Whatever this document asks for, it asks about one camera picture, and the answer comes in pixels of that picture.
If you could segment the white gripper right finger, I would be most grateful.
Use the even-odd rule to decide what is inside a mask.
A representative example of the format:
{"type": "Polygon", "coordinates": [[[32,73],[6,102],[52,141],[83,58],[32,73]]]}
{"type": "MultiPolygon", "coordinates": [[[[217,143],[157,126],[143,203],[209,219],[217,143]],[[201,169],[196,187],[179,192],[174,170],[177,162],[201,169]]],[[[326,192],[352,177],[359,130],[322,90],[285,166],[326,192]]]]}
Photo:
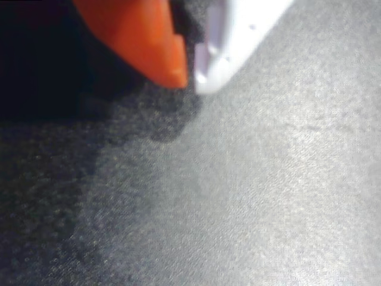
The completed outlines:
{"type": "Polygon", "coordinates": [[[195,45],[196,94],[210,95],[227,85],[292,3],[291,0],[212,3],[207,9],[204,41],[195,45]]]}

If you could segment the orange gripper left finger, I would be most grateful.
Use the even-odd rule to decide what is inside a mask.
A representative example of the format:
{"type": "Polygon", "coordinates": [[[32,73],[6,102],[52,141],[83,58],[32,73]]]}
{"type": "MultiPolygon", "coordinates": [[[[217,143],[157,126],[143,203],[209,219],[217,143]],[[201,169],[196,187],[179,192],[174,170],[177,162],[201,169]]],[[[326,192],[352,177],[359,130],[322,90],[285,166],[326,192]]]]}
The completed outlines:
{"type": "Polygon", "coordinates": [[[165,88],[188,84],[185,40],[168,1],[75,0],[93,35],[127,64],[165,88]]]}

